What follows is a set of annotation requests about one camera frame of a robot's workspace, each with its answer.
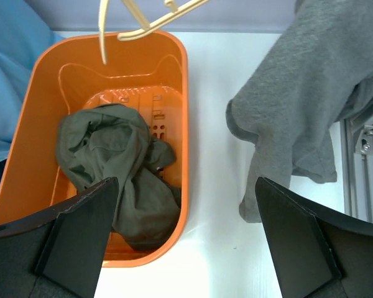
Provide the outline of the olive green shorts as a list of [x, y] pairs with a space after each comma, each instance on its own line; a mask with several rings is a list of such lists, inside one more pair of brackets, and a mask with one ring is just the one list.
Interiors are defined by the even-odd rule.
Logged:
[[160, 248], [181, 212], [181, 189], [160, 177], [176, 155], [133, 108], [106, 104], [66, 115], [58, 125], [57, 163], [78, 191], [117, 178], [113, 231], [134, 250]]

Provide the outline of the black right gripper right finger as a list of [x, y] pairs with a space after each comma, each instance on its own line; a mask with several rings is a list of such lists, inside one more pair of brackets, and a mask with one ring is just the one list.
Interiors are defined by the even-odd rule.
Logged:
[[373, 223], [267, 178], [256, 198], [283, 297], [373, 297]]

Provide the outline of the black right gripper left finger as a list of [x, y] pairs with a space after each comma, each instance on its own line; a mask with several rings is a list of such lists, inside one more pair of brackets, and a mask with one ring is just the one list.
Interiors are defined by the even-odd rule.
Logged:
[[93, 297], [119, 185], [106, 178], [63, 202], [0, 225], [0, 297]]

